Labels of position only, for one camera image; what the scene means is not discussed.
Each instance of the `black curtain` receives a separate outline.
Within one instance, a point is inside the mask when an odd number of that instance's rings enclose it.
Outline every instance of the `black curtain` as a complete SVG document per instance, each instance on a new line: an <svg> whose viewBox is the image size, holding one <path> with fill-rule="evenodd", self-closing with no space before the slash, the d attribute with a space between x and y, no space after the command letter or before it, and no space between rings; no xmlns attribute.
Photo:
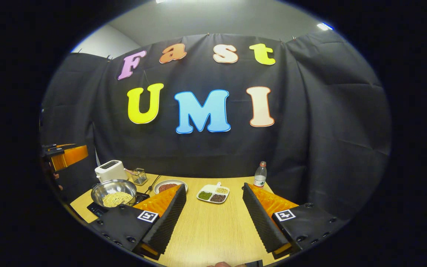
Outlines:
<svg viewBox="0 0 427 267"><path fill-rule="evenodd" d="M68 202L99 182L94 175L97 163L90 113L96 106L100 77L107 66L108 60L99 56L70 54L54 73L42 101L42 144L87 145L87 158L58 171L57 182L63 186Z"/></svg>
<svg viewBox="0 0 427 267"><path fill-rule="evenodd" d="M176 43L185 44L187 55L160 64L162 51ZM276 60L274 65L256 61L249 46L258 43L273 49L268 56ZM236 47L238 62L215 62L212 49L217 44ZM118 80L123 59L143 50L147 55L133 74ZM134 124L126 93L144 88L139 110L146 112L147 87L153 83L164 84L158 115L150 123ZM246 89L253 86L271 89L274 125L249 125L253 111ZM192 91L203 105L215 89L229 92L226 112L232 128L177 134L179 105L173 96ZM252 176L259 162L266 161L267 182L276 194L298 204L315 202L350 218L378 185L390 150L383 88L364 58L333 31L287 43L232 34L187 36L112 60L71 54L55 74L43 108L45 143L89 146L88 159L60 174L71 199L97 182L96 146L101 163L119 159L128 169L171 176Z"/></svg>

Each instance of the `white plate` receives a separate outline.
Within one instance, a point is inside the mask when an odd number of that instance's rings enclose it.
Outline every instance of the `white plate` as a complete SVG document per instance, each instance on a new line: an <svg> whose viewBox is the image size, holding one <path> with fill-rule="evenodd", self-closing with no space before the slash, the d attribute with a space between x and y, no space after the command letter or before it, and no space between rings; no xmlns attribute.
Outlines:
<svg viewBox="0 0 427 267"><path fill-rule="evenodd" d="M226 193L226 194L218 193L218 192L216 192L217 188L227 189L228 191L227 191L227 193ZM212 195L210 196L210 198L209 198L209 199L207 199L207 200L203 200L203 199L199 198L199 195L200 195L200 193L201 193L202 191L207 192L207 193L212 193ZM212 199L212 197L213 197L215 194L225 196L224 201L222 201L222 202L214 202L214 201L210 201L210 199ZM200 189L200 191L197 193L197 199L202 200L202 201L207 201L207 202L210 202L210 203L221 204L221 203L224 203L224 202L225 202L225 200L227 200L228 194L230 194L230 189L229 189L229 188L227 188L227 187L225 187L225 186L220 186L220 182L218 182L218 183L217 183L217 185L213 185L213 184L206 184L206 185L205 185L202 189Z"/></svg>
<svg viewBox="0 0 427 267"><path fill-rule="evenodd" d="M159 187L164 185L164 184L184 184L185 185L185 192L187 193L187 184L183 181L180 180L165 180L165 181L161 181L159 182L159 184L156 184L156 186L154 186L154 193L159 194Z"/></svg>

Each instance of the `white ceiling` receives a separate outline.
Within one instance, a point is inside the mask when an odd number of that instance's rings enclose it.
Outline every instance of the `white ceiling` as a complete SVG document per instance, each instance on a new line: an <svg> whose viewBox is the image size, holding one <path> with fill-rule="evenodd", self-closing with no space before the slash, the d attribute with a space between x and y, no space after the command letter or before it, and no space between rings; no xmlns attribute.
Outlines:
<svg viewBox="0 0 427 267"><path fill-rule="evenodd" d="M318 32L320 20L277 0L152 0L109 25L140 46L176 37L232 33L290 41Z"/></svg>

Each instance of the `metal bowl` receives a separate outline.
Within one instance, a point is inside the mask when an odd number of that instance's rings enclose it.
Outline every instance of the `metal bowl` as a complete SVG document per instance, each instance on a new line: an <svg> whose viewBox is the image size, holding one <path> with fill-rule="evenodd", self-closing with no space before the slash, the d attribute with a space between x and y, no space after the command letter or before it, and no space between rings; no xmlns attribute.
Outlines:
<svg viewBox="0 0 427 267"><path fill-rule="evenodd" d="M124 192L130 194L133 199L131 199L125 205L133 206L136 202L136 186L132 182L124 179L112 179L108 181L104 181L100 184L97 184L92 189L92 200L98 205L104 207L103 198L108 194L116 193L116 192Z"/></svg>

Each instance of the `white wall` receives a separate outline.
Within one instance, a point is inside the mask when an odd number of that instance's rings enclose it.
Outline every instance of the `white wall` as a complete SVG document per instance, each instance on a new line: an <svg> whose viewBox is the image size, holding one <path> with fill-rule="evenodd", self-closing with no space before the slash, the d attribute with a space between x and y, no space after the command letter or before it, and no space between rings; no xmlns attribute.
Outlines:
<svg viewBox="0 0 427 267"><path fill-rule="evenodd" d="M72 52L82 49L80 53L103 57L110 55L111 59L139 47L132 39L107 24L86 37Z"/></svg>
<svg viewBox="0 0 427 267"><path fill-rule="evenodd" d="M160 4L150 0L109 24L146 46L207 32L288 42L293 36L320 31L320 22L321 19L279 0L169 0Z"/></svg>

